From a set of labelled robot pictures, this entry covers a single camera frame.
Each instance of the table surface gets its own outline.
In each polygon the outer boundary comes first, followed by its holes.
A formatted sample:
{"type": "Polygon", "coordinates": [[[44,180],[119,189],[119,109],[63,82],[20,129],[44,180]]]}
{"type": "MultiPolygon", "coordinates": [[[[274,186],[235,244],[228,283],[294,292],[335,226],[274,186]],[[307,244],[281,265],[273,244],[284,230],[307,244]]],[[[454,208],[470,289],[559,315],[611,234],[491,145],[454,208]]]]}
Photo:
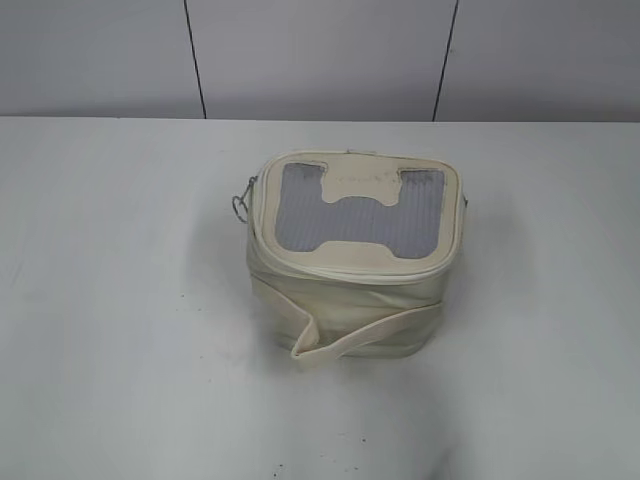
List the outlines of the table surface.
{"type": "Polygon", "coordinates": [[[0,477],[637,479],[640,124],[0,119],[0,477]],[[445,160],[447,320],[300,372],[230,198],[275,154],[445,160]]]}

